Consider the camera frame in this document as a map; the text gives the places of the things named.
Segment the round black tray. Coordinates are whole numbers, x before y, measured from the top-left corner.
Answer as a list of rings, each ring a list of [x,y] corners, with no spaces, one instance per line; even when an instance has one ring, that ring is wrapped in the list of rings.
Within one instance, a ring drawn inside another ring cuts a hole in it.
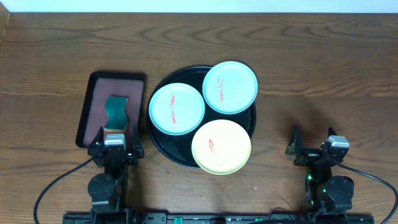
[[[210,65],[194,65],[190,67],[181,68],[167,77],[165,77],[154,89],[154,93],[171,83],[184,83],[194,87],[199,92],[202,92],[202,84],[205,75],[211,69]],[[221,114],[210,106],[205,106],[205,115],[200,123],[202,126],[207,122],[227,119],[239,124],[245,129],[251,137],[254,134],[256,127],[256,107],[252,104],[248,109],[238,114]],[[192,155],[192,140],[198,128],[184,135],[168,135],[155,127],[150,120],[150,113],[146,112],[146,126],[154,146],[172,162],[181,166],[198,169],[200,166],[196,163]]]

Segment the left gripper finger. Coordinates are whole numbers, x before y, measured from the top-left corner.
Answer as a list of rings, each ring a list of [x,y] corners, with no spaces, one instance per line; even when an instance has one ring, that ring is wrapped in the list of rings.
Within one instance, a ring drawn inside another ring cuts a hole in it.
[[[103,139],[104,139],[104,129],[101,126],[95,136],[95,138],[92,141],[92,146],[95,147],[96,145],[102,145],[103,144]]]
[[[137,126],[134,126],[133,128],[133,143],[132,143],[133,149],[134,150],[141,150],[142,149],[142,143],[137,131]]]

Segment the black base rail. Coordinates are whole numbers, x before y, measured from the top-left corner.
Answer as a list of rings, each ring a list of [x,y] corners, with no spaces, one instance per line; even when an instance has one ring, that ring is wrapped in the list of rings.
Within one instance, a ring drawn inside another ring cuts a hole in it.
[[[63,224],[136,223],[136,224],[245,224],[245,223],[374,223],[368,215],[307,215],[273,213],[271,215],[192,215],[166,213],[64,214]]]

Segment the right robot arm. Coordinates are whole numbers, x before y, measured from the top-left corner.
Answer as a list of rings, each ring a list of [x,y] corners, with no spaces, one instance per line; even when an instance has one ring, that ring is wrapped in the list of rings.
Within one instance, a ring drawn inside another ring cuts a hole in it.
[[[352,208],[354,182],[342,175],[333,175],[332,167],[343,161],[349,142],[330,127],[328,138],[318,148],[305,147],[299,127],[295,126],[285,153],[295,156],[294,165],[307,168],[305,199],[321,214],[343,213]]]

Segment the yellow plate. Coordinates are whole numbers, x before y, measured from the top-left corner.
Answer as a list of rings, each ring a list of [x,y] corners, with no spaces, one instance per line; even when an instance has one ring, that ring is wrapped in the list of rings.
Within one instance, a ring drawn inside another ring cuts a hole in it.
[[[251,155],[251,139],[246,130],[226,119],[204,124],[192,139],[192,155],[204,171],[215,175],[240,170]]]

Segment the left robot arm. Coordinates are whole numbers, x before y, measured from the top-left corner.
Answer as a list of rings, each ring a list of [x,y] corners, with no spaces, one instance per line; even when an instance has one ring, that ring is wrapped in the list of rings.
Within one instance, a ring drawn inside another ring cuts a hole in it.
[[[88,184],[91,205],[96,214],[116,213],[126,208],[128,167],[138,165],[144,148],[137,128],[133,128],[132,142],[123,134],[104,134],[100,127],[88,146],[88,154],[103,173],[95,175]]]

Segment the rectangular black tray red mat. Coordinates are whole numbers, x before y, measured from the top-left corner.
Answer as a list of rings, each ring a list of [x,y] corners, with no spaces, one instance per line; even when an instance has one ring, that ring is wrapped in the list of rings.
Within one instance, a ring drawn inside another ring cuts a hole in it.
[[[85,100],[81,112],[75,143],[87,148],[100,127],[108,122],[105,103],[110,96],[126,98],[124,107],[127,116],[127,128],[122,131],[126,139],[126,148],[132,148],[134,129],[139,127],[142,114],[142,99],[146,74],[115,71],[93,72],[88,81]]]

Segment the light blue plate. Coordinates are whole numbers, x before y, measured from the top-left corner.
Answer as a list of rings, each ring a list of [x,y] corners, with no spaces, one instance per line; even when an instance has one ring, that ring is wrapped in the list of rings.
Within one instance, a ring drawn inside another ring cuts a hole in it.
[[[213,110],[222,114],[237,114],[254,103],[258,81],[247,65],[235,61],[221,62],[205,75],[202,92]]]
[[[159,88],[149,102],[152,124],[159,131],[173,136],[193,131],[204,115],[202,95],[185,83],[171,83]]]

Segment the green sponge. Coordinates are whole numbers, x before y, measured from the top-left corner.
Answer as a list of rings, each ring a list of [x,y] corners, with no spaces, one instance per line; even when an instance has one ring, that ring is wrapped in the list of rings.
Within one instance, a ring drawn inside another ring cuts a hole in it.
[[[128,124],[126,115],[126,104],[128,98],[120,96],[109,96],[105,103],[105,111],[108,116],[104,129],[108,131],[125,131]]]

